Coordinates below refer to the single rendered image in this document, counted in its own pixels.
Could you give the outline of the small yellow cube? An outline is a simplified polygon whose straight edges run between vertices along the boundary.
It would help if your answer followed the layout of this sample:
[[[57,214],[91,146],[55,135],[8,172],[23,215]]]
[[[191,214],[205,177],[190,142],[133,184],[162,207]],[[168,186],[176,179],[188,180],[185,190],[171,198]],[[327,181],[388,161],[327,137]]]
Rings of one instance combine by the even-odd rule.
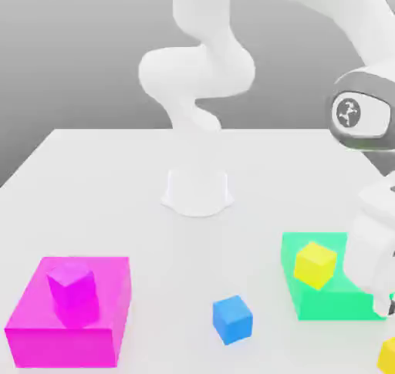
[[[395,337],[383,342],[376,365],[383,374],[395,374]]]
[[[310,241],[295,257],[294,278],[320,290],[333,277],[337,253]]]

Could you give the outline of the large magenta box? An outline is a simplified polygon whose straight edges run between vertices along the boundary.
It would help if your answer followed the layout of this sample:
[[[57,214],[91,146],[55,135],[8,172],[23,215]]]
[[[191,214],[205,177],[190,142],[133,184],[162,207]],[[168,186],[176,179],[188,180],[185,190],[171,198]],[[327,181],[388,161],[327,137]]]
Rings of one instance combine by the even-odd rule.
[[[67,258],[93,270],[100,319],[81,329],[64,326],[53,308],[46,273]],[[117,365],[132,295],[127,257],[44,257],[6,326],[19,368],[112,368]]]

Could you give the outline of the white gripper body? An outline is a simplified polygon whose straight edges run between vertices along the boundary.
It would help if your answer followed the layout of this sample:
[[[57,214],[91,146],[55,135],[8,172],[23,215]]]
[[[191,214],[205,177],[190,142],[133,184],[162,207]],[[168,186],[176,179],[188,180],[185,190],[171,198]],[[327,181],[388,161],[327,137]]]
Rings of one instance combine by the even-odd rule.
[[[372,295],[373,310],[381,317],[395,314],[395,228],[360,214],[352,222],[343,270],[359,289]]]

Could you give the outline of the small magenta cube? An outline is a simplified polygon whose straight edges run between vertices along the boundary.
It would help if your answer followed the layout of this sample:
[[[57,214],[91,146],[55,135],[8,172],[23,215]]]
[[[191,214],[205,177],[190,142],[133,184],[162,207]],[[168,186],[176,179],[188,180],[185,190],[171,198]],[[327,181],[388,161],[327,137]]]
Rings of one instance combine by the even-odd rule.
[[[67,258],[46,273],[56,316],[65,327],[81,329],[100,319],[96,279],[85,261]]]

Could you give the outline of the large green box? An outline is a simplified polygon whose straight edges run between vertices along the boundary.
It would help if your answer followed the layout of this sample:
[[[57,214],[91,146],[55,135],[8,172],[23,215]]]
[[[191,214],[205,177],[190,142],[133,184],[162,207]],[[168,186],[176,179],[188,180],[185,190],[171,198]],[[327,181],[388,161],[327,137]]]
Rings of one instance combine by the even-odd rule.
[[[300,320],[383,321],[373,310],[373,296],[355,286],[343,272],[346,232],[285,232],[282,234],[281,264],[289,293]],[[294,278],[297,253],[309,242],[335,251],[333,277],[320,290]]]

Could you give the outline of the small blue cube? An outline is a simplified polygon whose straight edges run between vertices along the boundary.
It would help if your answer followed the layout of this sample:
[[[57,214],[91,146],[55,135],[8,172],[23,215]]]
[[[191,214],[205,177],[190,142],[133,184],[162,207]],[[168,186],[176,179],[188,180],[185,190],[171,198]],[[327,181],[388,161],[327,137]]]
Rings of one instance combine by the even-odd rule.
[[[212,322],[225,345],[252,335],[253,314],[239,295],[214,302]]]

